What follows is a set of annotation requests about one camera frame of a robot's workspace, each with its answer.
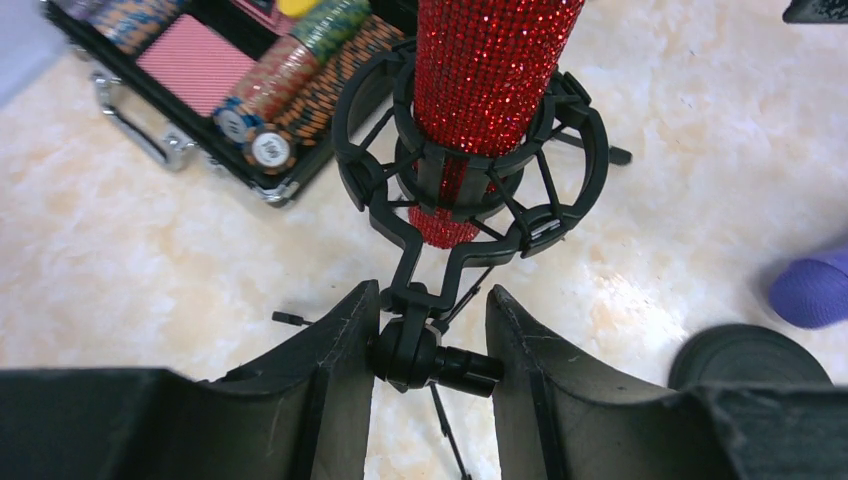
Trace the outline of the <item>red glitter microphone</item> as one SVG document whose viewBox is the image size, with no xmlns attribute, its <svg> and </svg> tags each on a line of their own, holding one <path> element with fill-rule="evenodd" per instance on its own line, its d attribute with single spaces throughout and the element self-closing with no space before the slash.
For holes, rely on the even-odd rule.
<svg viewBox="0 0 848 480">
<path fill-rule="evenodd" d="M 418 186 L 437 202 L 409 209 L 424 241 L 442 249 L 473 240 L 456 207 L 491 189 L 466 155 L 492 160 L 512 152 L 527 131 L 584 4 L 581 1 L 422 1 L 413 118 L 422 135 L 446 148 L 417 163 Z"/>
</svg>

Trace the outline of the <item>pink card deck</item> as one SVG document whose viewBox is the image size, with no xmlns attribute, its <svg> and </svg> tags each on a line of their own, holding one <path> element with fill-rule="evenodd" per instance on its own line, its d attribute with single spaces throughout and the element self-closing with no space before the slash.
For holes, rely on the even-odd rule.
<svg viewBox="0 0 848 480">
<path fill-rule="evenodd" d="M 211 116 L 255 65 L 251 57 L 187 14 L 178 17 L 137 63 L 203 117 Z"/>
</svg>

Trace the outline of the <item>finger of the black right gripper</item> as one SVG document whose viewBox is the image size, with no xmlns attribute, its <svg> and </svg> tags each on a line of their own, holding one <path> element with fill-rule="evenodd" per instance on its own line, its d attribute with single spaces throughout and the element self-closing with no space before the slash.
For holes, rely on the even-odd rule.
<svg viewBox="0 0 848 480">
<path fill-rule="evenodd" d="M 782 14 L 787 24 L 846 24 L 847 0 L 791 0 Z"/>
</svg>

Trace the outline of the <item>yellow dealer chip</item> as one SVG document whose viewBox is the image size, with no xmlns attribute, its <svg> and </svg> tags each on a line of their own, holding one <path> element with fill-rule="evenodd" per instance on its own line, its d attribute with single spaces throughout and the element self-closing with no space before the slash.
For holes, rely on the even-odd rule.
<svg viewBox="0 0 848 480">
<path fill-rule="evenodd" d="M 276 0 L 275 4 L 279 12 L 292 19 L 302 18 L 314 10 L 322 0 Z"/>
</svg>

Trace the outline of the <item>black aluminium poker chip case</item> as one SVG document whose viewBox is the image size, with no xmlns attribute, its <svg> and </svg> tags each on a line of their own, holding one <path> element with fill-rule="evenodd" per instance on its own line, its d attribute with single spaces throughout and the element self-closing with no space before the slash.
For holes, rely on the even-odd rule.
<svg viewBox="0 0 848 480">
<path fill-rule="evenodd" d="M 102 113 L 158 165 L 195 154 L 264 202 L 293 201 L 331 159 L 344 84 L 412 33 L 383 1 L 44 1 L 91 65 Z"/>
</svg>

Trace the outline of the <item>black tripod stand with pop filter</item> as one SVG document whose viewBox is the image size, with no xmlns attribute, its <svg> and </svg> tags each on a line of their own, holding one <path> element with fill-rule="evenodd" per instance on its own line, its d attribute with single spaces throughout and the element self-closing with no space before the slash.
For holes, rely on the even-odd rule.
<svg viewBox="0 0 848 480">
<path fill-rule="evenodd" d="M 573 230 L 597 202 L 608 169 L 631 163 L 612 146 L 589 94 L 569 73 L 554 73 L 521 142 L 502 156 L 461 152 L 427 138 L 415 124 L 416 43 L 406 40 L 361 67 L 337 106 L 332 141 L 343 184 L 371 226 L 402 255 L 380 295 L 391 321 L 369 343 L 372 371 L 400 392 L 447 387 L 488 397 L 503 375 L 489 356 L 442 343 L 453 320 L 480 291 L 461 292 L 467 268 L 488 275 L 514 257 L 536 255 Z M 353 143 L 348 118 L 362 84 L 389 80 L 396 126 L 394 159 L 369 150 L 375 126 Z"/>
</svg>

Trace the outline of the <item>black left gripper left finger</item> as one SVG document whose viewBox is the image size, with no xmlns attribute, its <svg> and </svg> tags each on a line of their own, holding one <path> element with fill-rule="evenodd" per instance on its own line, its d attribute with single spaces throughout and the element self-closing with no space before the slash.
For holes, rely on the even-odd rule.
<svg viewBox="0 0 848 480">
<path fill-rule="evenodd" d="M 164 368 L 1 374 L 5 479 L 360 479 L 375 281 L 215 381 Z"/>
</svg>

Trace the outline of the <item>purple toy microphone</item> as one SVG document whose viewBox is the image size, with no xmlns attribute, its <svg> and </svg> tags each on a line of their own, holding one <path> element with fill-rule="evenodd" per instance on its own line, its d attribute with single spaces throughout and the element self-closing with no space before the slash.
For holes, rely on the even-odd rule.
<svg viewBox="0 0 848 480">
<path fill-rule="evenodd" d="M 792 261 L 768 291 L 775 313 L 803 329 L 847 320 L 847 245 Z"/>
</svg>

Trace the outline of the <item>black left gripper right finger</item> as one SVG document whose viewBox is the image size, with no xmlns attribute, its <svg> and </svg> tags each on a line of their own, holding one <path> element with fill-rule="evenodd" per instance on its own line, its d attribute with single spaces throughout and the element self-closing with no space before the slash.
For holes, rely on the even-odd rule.
<svg viewBox="0 0 848 480">
<path fill-rule="evenodd" d="M 617 370 L 529 314 L 487 298 L 505 479 L 843 479 L 847 389 L 709 382 L 673 390 Z"/>
</svg>

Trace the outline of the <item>black round base microphone stand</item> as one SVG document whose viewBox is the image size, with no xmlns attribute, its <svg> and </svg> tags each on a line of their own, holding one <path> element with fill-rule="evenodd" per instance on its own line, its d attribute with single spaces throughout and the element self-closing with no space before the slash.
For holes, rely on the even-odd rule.
<svg viewBox="0 0 848 480">
<path fill-rule="evenodd" d="M 667 377 L 673 390 L 709 382 L 830 384 L 832 380 L 818 360 L 789 337 L 761 326 L 724 324 L 687 340 Z"/>
</svg>

